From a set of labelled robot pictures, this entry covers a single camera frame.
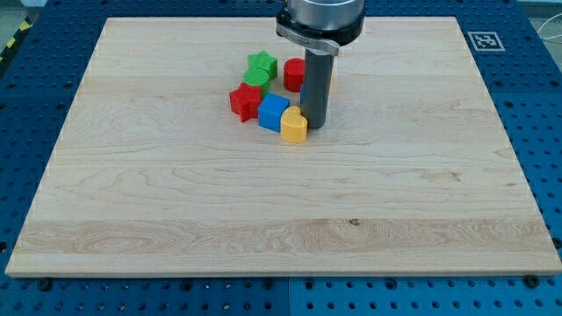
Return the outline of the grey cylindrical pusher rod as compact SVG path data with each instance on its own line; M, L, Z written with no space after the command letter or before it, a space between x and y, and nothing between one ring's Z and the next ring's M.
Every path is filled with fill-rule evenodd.
M305 90L300 109L309 129L320 129L325 124L333 62L333 55L320 50L307 49L305 52Z

